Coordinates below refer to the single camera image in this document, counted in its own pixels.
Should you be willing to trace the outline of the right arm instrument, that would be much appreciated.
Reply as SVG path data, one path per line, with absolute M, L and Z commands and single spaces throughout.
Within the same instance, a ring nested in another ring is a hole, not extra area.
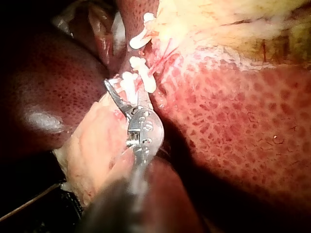
M 164 127 L 155 111 L 134 107 L 129 115 L 126 144 L 133 149 L 136 167 L 146 167 L 164 141 Z

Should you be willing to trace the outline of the right arm instrument jaw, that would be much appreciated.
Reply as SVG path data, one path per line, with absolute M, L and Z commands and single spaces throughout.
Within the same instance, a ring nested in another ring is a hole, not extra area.
M 138 90 L 138 106 L 146 109 L 152 108 L 152 103 L 149 98 L 149 93 L 145 90 Z
M 133 106 L 123 100 L 120 95 L 116 92 L 113 85 L 109 82 L 108 79 L 104 80 L 104 85 L 106 87 L 107 92 L 110 94 L 112 100 L 115 102 L 120 111 L 124 114 L 125 117 L 132 117 Z

